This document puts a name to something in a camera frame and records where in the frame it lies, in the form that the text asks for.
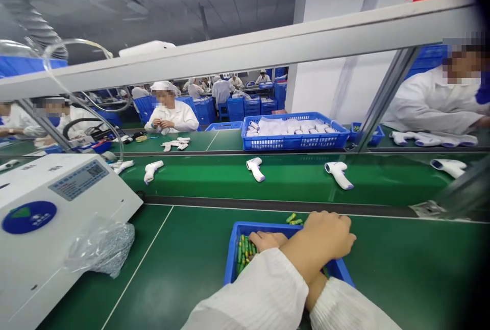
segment white hairnet cap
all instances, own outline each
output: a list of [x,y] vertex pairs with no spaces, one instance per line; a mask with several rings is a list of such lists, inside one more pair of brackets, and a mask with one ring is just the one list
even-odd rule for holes
[[171,82],[165,80],[165,81],[160,81],[160,82],[154,82],[153,85],[150,87],[151,90],[171,90],[177,95],[177,87],[173,85]]

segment white sleeve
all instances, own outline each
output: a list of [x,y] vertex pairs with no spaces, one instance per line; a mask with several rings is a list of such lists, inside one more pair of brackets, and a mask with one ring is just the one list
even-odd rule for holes
[[159,132],[162,131],[162,128],[160,126],[158,127],[153,127],[153,120],[155,118],[158,118],[158,110],[155,108],[153,110],[153,113],[152,115],[150,116],[150,119],[148,120],[148,122],[146,123],[146,125],[144,125],[144,130],[147,132],[147,133],[150,133],[150,134],[157,134]]
[[471,111],[445,113],[429,108],[425,101],[427,87],[421,83],[403,83],[390,108],[409,130],[442,131],[464,134],[482,115]]
[[182,330],[296,330],[307,295],[292,263],[271,248],[256,255],[233,284],[198,303]]
[[361,292],[330,277],[310,313],[313,330],[401,330]]
[[194,111],[192,108],[185,104],[186,107],[184,108],[183,114],[184,114],[184,119],[182,121],[175,121],[174,122],[174,129],[180,132],[188,132],[188,131],[196,131],[199,127],[199,121],[196,118]]

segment white wall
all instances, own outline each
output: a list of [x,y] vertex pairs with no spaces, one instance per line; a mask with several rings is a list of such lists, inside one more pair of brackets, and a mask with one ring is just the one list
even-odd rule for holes
[[[358,12],[362,2],[363,0],[306,0],[304,21]],[[377,7],[403,2],[405,0],[379,0]],[[337,115],[339,122],[363,120],[394,54],[391,51],[359,57],[345,102]],[[344,62],[345,58],[302,63],[297,67],[296,78],[290,71],[286,110],[289,113],[317,111],[330,115]]]

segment white machine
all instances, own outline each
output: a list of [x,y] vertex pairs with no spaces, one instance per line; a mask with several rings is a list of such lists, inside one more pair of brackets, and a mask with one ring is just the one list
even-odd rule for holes
[[0,175],[0,329],[34,330],[78,280],[64,260],[94,215],[126,222],[142,204],[96,154],[51,154]]

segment white infrared thermometer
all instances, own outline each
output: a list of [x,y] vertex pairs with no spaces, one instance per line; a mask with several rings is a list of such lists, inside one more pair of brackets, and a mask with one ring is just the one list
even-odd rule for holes
[[325,170],[327,173],[333,175],[335,181],[344,190],[351,190],[354,185],[349,182],[349,180],[344,175],[344,171],[347,169],[347,164],[344,162],[330,162],[325,163]]

